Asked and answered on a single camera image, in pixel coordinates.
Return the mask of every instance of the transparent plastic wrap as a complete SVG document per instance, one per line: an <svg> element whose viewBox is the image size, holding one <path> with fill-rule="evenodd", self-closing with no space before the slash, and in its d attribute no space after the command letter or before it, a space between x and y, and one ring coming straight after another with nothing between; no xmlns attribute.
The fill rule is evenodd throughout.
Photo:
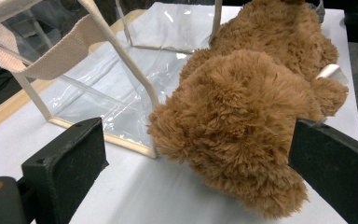
<svg viewBox="0 0 358 224"><path fill-rule="evenodd" d="M20 1L23 11L0 20L0 66L44 117L63 127L101 117L106 141L156 158L148 115L191 52L208 47L214 1Z"/></svg>

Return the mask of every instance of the white tag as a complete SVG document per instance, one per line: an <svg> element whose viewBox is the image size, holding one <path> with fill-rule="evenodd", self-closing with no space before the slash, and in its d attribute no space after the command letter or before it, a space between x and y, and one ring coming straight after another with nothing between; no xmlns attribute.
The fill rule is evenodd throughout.
<svg viewBox="0 0 358 224"><path fill-rule="evenodd" d="M334 79L342 85L348 85L349 83L347 77L345 77L344 73L341 71L341 68L337 64L327 65L324 69L322 69L321 73L319 73L316 78L319 77Z"/></svg>

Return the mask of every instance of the table surface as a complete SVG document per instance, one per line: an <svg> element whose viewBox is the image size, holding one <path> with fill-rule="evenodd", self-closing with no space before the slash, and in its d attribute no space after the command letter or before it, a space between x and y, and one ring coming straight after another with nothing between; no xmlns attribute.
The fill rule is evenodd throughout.
<svg viewBox="0 0 358 224"><path fill-rule="evenodd" d="M222 22L239 7L224 7ZM323 32L339 51L338 64L349 78L344 106L326 123L358 140L358 112L342 10L327 9ZM64 131L46 122L28 103L0 124L0 175L22 176L21 164ZM308 184L310 201L299 213L265 220L235 198L204 185L187 164L151 160L123 147L105 144L109 166L96 179L71 223L346 223Z"/></svg>

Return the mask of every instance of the brown fur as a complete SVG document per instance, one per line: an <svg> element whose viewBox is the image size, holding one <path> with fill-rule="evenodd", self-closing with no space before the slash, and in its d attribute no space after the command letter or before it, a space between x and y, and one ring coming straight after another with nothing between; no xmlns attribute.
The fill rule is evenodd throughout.
<svg viewBox="0 0 358 224"><path fill-rule="evenodd" d="M149 117L162 155L187 161L208 186L265 217L288 217L307 199L287 166L296 118L334 115L348 92L315 79L337 50L308 5L287 1L247 4L210 49L193 54L177 90Z"/></svg>

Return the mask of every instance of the plush toy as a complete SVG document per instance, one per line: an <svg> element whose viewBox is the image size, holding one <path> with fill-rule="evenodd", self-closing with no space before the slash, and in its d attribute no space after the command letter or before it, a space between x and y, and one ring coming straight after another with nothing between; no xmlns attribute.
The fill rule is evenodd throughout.
<svg viewBox="0 0 358 224"><path fill-rule="evenodd" d="M303 0L254 0L194 52L177 90L150 115L161 155L187 161L213 189L265 217L307 200L288 164L297 118L323 120L348 89L316 78L337 49Z"/></svg>

